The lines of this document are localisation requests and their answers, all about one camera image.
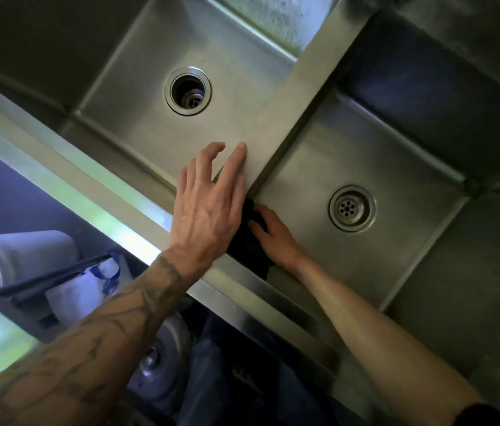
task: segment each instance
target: tattooed arm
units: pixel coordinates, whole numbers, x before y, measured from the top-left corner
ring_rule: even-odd
[[[246,194],[241,143],[217,184],[211,143],[178,178],[169,248],[125,290],[76,328],[5,371],[0,425],[99,424],[125,388],[178,299],[226,252]]]

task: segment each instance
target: stainless steel sink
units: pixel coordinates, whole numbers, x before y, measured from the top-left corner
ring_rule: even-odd
[[[150,262],[168,242],[176,173],[212,140],[246,140],[249,197],[492,387],[500,85],[396,15],[337,1],[0,0],[0,158]],[[425,6],[396,10],[424,27]],[[262,280],[225,256],[189,293],[370,417],[372,388],[289,275]]]

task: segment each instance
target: tattoo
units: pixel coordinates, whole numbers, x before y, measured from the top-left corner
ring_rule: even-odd
[[[160,256],[75,329],[10,366],[0,425],[84,424],[106,415],[184,285]]]

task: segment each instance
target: drain strainer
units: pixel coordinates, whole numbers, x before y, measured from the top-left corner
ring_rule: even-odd
[[[329,203],[329,216],[341,230],[358,232],[374,221],[376,202],[364,188],[350,185],[333,194]]]
[[[181,115],[201,112],[211,99],[209,78],[196,67],[177,69],[165,83],[165,101]]]

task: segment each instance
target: white bag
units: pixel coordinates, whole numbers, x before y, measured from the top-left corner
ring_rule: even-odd
[[[126,260],[121,254],[94,266],[79,276],[47,290],[45,296],[55,316],[67,328],[89,315],[132,281]]]

